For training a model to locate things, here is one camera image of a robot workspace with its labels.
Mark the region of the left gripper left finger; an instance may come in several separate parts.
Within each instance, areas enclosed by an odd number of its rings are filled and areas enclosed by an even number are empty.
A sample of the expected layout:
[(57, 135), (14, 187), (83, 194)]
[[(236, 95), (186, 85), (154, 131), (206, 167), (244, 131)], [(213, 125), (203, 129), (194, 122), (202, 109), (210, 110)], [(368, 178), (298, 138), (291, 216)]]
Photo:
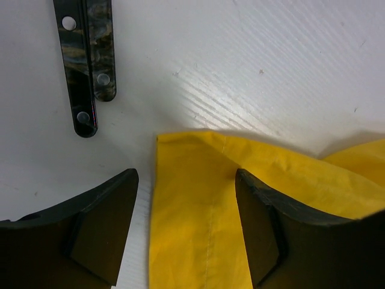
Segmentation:
[(116, 286), (138, 183), (127, 169), (60, 204), (3, 220), (1, 287)]

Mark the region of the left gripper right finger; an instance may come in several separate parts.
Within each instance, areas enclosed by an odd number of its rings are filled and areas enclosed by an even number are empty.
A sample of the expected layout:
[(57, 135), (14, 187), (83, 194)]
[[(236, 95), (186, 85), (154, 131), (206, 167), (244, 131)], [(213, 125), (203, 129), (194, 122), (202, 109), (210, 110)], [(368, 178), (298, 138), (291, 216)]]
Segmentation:
[(384, 212), (346, 219), (239, 169), (236, 201), (254, 288), (383, 288)]

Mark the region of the yellow cloth placemat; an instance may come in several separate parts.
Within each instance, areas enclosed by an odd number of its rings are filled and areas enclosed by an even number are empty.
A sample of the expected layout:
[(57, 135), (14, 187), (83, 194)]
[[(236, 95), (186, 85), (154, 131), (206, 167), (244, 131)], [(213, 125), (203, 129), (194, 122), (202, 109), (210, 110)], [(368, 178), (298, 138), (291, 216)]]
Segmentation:
[(340, 217), (358, 219), (384, 208), (384, 140), (318, 160), (214, 131), (161, 134), (150, 220), (150, 288), (251, 288), (235, 196), (238, 169)]

